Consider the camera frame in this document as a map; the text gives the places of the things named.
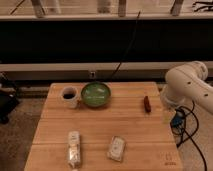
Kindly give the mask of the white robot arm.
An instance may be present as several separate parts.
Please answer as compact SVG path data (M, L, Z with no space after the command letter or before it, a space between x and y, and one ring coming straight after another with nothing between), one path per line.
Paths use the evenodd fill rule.
M168 108L179 107L186 98L213 115L213 87L205 82L208 68L203 62L193 61L171 68L165 74L166 85L160 97Z

